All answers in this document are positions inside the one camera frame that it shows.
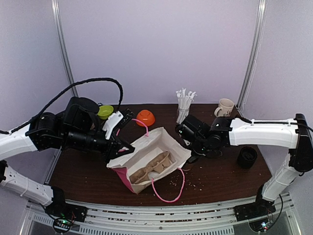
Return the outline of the paper cakes bag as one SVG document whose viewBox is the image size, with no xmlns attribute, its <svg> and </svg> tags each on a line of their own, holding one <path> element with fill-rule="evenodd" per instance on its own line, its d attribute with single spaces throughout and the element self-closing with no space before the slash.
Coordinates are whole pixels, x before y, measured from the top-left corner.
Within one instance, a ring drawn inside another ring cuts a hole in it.
<svg viewBox="0 0 313 235">
<path fill-rule="evenodd" d="M 165 203 L 174 203 L 182 195 L 185 185 L 183 165 L 191 157 L 191 151 L 182 147 L 164 127 L 158 127 L 131 143 L 134 152 L 110 160 L 107 168 L 115 171 L 123 184 L 135 194 L 152 186 L 154 194 Z M 173 200 L 162 198 L 155 183 L 174 171 L 182 174 L 179 194 Z"/>
</svg>

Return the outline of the single cardboard cup carrier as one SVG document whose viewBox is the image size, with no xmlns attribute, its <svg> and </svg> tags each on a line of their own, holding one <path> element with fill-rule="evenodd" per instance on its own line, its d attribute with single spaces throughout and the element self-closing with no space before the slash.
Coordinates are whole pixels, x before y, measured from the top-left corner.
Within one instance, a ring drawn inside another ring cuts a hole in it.
<svg viewBox="0 0 313 235">
<path fill-rule="evenodd" d="M 149 181 L 149 174 L 151 172 L 161 174 L 172 164 L 173 161 L 171 160 L 171 153 L 169 151 L 162 152 L 154 157 L 151 161 L 149 161 L 145 167 L 142 167 L 135 171 L 129 177 L 130 182 L 132 184 L 139 184 L 145 181 Z"/>
</svg>

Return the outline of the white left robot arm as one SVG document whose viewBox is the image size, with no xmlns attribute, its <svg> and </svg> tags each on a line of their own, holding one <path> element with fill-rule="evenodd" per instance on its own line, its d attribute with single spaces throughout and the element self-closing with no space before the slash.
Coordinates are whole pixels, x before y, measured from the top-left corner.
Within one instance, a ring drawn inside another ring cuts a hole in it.
<svg viewBox="0 0 313 235">
<path fill-rule="evenodd" d="M 116 111 L 100 123 L 100 107 L 84 97 L 72 97 L 58 114 L 44 112 L 21 129 L 0 136 L 0 184 L 41 204 L 49 215 L 83 221 L 87 209 L 66 203 L 64 191 L 42 185 L 14 171 L 6 159 L 21 153 L 46 149 L 76 149 L 102 154 L 104 162 L 134 152 L 134 147 L 116 135 L 134 116 L 130 109 Z"/>
</svg>

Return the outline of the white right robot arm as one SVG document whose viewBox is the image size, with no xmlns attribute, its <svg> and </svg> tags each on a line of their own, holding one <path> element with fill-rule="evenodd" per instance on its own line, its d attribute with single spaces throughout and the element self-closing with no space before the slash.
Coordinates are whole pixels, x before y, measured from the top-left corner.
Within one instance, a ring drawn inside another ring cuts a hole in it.
<svg viewBox="0 0 313 235">
<path fill-rule="evenodd" d="M 286 120 L 249 120 L 243 117 L 217 117 L 211 125 L 188 115 L 175 127 L 196 155 L 227 146 L 270 145 L 287 148 L 285 161 L 258 189 L 255 202 L 234 208 L 238 220 L 275 212 L 274 201 L 301 174 L 313 168 L 312 128 L 303 114 Z"/>
</svg>

